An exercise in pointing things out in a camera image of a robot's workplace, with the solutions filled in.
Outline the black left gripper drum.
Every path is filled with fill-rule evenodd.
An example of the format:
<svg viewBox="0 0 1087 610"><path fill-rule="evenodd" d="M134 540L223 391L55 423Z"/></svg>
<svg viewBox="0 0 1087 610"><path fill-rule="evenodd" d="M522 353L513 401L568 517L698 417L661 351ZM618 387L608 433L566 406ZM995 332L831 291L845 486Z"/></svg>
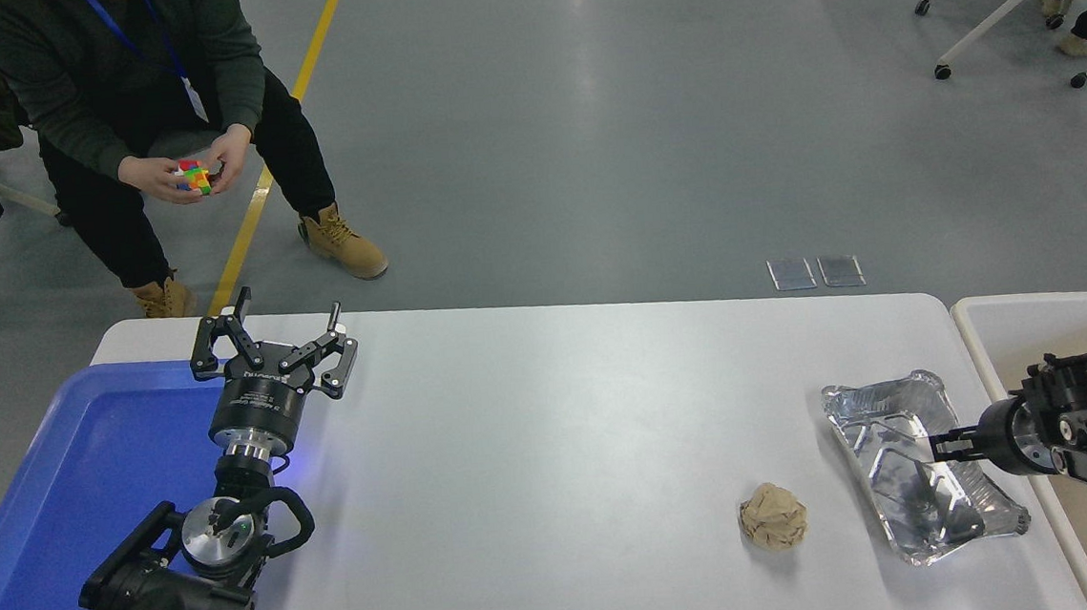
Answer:
<svg viewBox="0 0 1087 610"><path fill-rule="evenodd" d="M292 452L312 370L250 369L246 362L225 368L224 389L211 421L210 440L223 449L255 443L270 455Z"/></svg>

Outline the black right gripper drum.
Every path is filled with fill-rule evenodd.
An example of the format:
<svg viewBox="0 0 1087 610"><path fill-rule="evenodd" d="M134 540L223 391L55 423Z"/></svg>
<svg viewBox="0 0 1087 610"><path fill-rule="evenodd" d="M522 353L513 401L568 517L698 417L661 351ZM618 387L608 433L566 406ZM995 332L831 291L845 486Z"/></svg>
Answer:
<svg viewBox="0 0 1087 610"><path fill-rule="evenodd" d="M1035 474L1035 463L1023 453L1015 439L1015 418L1021 398L1002 399L989 404L977 422L978 449L997 469L1019 475Z"/></svg>

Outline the person's left hand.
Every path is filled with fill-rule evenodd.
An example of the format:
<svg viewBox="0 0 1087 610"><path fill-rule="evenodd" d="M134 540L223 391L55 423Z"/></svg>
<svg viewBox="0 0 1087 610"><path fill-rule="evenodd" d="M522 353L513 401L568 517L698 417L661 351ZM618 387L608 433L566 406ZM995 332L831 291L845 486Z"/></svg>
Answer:
<svg viewBox="0 0 1087 610"><path fill-rule="evenodd" d="M228 191L237 183L251 141L252 132L243 124L236 124L226 127L210 145L202 167L209 172L212 196Z"/></svg>

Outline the person's right hand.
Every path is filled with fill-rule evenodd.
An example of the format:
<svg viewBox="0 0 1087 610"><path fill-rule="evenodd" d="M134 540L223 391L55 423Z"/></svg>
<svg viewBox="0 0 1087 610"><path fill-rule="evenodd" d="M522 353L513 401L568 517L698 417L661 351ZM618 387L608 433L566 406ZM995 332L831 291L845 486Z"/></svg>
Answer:
<svg viewBox="0 0 1087 610"><path fill-rule="evenodd" d="M202 199L200 192L182 190L186 180L177 177L179 167L175 159L127 155L118 162L116 170L120 182L168 204L192 204Z"/></svg>

